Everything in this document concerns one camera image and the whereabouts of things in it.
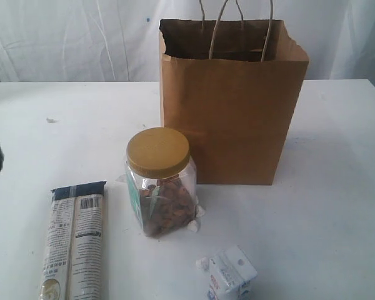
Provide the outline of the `long noodle packet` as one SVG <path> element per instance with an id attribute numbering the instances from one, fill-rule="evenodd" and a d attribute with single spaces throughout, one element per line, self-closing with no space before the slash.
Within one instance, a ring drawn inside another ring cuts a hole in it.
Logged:
<path id="1" fill-rule="evenodd" d="M 52 190 L 40 299 L 100 299 L 104 181 Z"/>

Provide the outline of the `brown paper shopping bag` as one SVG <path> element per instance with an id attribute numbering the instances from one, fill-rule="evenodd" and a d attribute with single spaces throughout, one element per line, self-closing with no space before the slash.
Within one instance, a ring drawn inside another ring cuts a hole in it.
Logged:
<path id="1" fill-rule="evenodd" d="M 201 184 L 270 185 L 309 64 L 280 19 L 162 19 L 161 122 Z"/>

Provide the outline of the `clear tape piece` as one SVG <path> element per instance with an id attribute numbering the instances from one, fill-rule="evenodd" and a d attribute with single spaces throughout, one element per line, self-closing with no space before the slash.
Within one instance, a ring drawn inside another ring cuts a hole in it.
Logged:
<path id="1" fill-rule="evenodd" d="M 120 175 L 117 179 L 116 179 L 117 182 L 120 182 L 120 183 L 126 183 L 127 182 L 127 176 L 125 174 L 122 174 Z"/>

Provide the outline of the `clear jar gold lid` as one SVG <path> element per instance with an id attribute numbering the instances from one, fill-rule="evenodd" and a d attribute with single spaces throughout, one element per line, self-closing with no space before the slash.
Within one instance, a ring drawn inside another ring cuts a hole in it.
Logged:
<path id="1" fill-rule="evenodd" d="M 131 206 L 146 236 L 195 220 L 196 165 L 185 135 L 166 127 L 137 133 L 127 144 L 124 166 Z"/>

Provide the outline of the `small white milk carton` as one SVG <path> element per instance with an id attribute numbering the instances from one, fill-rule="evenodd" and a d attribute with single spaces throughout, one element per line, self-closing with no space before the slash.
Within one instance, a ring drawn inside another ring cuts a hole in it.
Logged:
<path id="1" fill-rule="evenodd" d="M 252 299 L 258 272 L 239 246 L 217 252 L 209 258 L 209 289 L 213 300 Z"/>

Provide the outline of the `white crumpled scrap near carton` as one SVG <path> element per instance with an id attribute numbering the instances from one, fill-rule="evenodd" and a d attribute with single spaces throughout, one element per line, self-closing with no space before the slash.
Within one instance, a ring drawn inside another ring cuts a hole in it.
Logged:
<path id="1" fill-rule="evenodd" d="M 209 271 L 209 258 L 204 256 L 196 261 L 196 267 L 203 272 Z"/>

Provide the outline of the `white backdrop sheet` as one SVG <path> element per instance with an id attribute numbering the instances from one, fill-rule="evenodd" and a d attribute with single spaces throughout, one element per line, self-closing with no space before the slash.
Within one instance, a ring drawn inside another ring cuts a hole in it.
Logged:
<path id="1" fill-rule="evenodd" d="M 375 1 L 0 1 L 0 82 L 157 81 L 161 19 L 284 21 L 308 79 L 375 85 Z"/>

